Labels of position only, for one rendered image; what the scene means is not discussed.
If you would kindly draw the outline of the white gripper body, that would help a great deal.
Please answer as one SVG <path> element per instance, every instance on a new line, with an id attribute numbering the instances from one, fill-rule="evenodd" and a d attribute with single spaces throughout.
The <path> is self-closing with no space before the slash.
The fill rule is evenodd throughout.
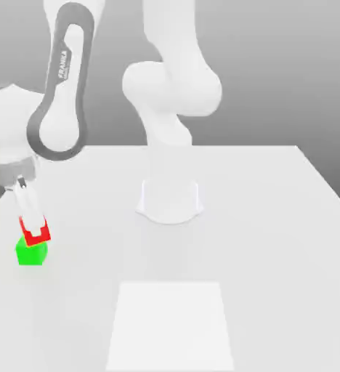
<path id="1" fill-rule="evenodd" d="M 24 186 L 17 182 L 14 192 L 26 230 L 40 230 L 44 226 L 44 215 L 33 184 Z"/>

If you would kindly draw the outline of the small red cube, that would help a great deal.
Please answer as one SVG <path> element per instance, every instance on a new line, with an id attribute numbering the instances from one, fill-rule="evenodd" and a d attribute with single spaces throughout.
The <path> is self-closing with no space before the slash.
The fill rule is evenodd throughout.
<path id="1" fill-rule="evenodd" d="M 33 235 L 30 230 L 26 229 L 22 217 L 19 217 L 19 223 L 27 246 L 35 246 L 36 244 L 40 244 L 51 240 L 51 235 L 46 218 L 44 218 L 44 224 L 40 227 L 39 235 Z"/>

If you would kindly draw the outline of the small green cube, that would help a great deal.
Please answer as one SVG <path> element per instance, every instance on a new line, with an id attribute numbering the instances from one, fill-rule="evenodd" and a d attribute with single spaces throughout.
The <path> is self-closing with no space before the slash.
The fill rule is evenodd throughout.
<path id="1" fill-rule="evenodd" d="M 27 246 L 22 236 L 15 246 L 19 265 L 42 265 L 48 253 L 47 242 Z"/>

